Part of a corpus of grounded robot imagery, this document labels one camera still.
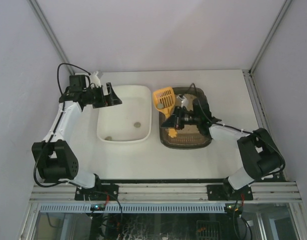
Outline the yellow plastic litter scoop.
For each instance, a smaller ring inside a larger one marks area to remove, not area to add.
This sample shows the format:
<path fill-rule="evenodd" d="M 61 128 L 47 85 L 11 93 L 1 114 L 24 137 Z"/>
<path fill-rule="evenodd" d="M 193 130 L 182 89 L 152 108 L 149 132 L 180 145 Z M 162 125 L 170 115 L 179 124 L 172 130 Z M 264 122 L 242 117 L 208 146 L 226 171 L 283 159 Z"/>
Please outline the yellow plastic litter scoop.
<path fill-rule="evenodd" d="M 171 86 L 158 89 L 152 93 L 153 104 L 160 113 L 164 114 L 165 119 L 169 118 L 176 104 L 176 97 Z M 158 109 L 157 105 L 162 104 L 163 109 Z"/>

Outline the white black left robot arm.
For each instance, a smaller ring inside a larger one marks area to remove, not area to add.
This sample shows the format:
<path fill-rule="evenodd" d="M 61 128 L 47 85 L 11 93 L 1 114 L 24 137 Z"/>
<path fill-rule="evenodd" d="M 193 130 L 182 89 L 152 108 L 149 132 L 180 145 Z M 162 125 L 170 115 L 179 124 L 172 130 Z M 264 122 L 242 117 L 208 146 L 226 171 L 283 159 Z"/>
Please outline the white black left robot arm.
<path fill-rule="evenodd" d="M 35 161 L 33 179 L 42 188 L 71 184 L 92 189 L 98 176 L 79 167 L 70 146 L 74 126 L 86 106 L 94 109 L 121 105 L 111 83 L 101 84 L 101 73 L 71 75 L 69 86 L 61 93 L 58 112 L 44 139 L 34 142 L 31 151 Z"/>

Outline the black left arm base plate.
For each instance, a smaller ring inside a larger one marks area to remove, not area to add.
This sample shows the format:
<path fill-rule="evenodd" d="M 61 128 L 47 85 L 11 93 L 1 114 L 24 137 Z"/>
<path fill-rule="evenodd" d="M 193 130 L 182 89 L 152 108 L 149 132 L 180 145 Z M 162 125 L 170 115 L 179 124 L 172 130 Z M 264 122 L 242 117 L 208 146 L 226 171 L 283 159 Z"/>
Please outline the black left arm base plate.
<path fill-rule="evenodd" d="M 114 201 L 118 198 L 119 186 L 117 184 L 99 184 L 93 188 L 76 188 L 75 201 Z"/>

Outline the dark translucent litter box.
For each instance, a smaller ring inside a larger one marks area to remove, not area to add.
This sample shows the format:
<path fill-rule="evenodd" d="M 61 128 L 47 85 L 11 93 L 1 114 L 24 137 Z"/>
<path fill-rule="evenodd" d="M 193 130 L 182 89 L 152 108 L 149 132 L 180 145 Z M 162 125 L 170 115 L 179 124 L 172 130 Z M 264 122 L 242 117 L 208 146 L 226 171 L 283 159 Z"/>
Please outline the dark translucent litter box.
<path fill-rule="evenodd" d="M 196 91 L 192 87 L 174 87 L 173 91 L 176 96 L 184 94 L 188 99 L 189 104 L 187 109 L 193 111 L 193 101 L 197 97 L 203 97 L 204 91 L 200 88 L 196 88 Z M 161 124 L 166 120 L 163 113 L 159 113 L 159 138 L 161 143 L 171 149 L 200 149 L 207 147 L 212 139 L 210 136 L 202 135 L 196 125 L 185 125 L 183 129 L 177 131 L 177 136 L 172 138 L 169 136 L 169 131 L 167 128 L 161 128 Z"/>

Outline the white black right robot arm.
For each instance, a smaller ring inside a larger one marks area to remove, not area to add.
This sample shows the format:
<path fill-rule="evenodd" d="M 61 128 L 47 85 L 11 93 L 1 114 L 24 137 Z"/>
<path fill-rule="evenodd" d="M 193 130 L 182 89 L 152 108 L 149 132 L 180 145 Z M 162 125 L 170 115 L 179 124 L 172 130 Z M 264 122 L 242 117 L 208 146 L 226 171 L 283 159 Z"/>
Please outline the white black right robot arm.
<path fill-rule="evenodd" d="M 206 97 L 195 98 L 192 110 L 176 106 L 161 127 L 177 131 L 186 125 L 195 125 L 200 134 L 214 141 L 229 142 L 239 150 L 242 167 L 226 177 L 222 185 L 228 197 L 255 181 L 281 173 L 286 166 L 284 157 L 265 128 L 250 132 L 224 124 L 212 115 Z"/>

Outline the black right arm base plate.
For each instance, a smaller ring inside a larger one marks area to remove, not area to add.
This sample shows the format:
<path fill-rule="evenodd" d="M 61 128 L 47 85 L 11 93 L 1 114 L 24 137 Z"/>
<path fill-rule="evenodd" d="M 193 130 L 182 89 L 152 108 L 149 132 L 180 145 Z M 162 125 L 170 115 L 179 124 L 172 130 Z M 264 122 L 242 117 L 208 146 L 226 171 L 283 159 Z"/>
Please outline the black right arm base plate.
<path fill-rule="evenodd" d="M 229 185 L 228 188 L 224 184 L 209 184 L 206 186 L 207 196 L 209 201 L 236 201 L 254 199 L 252 189 L 249 186 L 244 186 L 241 189 L 234 190 Z"/>

